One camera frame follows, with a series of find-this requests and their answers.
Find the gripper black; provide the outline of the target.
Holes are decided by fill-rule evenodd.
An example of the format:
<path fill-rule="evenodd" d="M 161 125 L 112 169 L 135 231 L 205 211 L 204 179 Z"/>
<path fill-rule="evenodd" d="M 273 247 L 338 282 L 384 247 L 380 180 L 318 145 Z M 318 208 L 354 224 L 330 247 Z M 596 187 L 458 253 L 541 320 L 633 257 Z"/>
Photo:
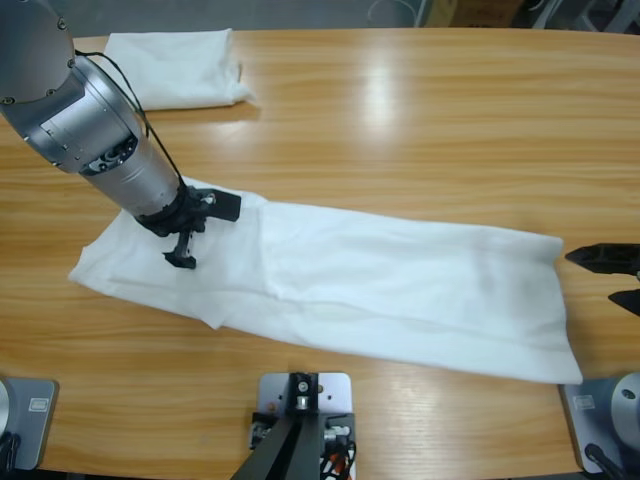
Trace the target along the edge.
<path fill-rule="evenodd" d="M 159 213 L 135 216 L 135 220 L 155 235 L 167 237 L 191 227 L 198 218 L 211 217 L 236 222 L 240 217 L 241 205 L 242 197 L 239 195 L 181 184 L 174 200 Z M 190 240 L 190 231 L 180 232 L 174 249 L 163 253 L 165 260 L 176 268 L 194 270 L 197 260 L 190 253 Z"/>

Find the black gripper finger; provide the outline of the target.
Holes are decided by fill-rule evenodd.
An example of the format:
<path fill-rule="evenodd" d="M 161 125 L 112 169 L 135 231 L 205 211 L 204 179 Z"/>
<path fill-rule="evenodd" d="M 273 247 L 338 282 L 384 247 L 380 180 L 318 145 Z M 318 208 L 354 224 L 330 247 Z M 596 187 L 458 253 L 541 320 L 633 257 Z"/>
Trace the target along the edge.
<path fill-rule="evenodd" d="M 616 305 L 630 313 L 640 316 L 640 290 L 618 291 L 610 294 L 608 298 Z"/>
<path fill-rule="evenodd" d="M 639 273 L 639 245 L 598 243 L 583 246 L 565 255 L 565 259 L 598 274 Z"/>

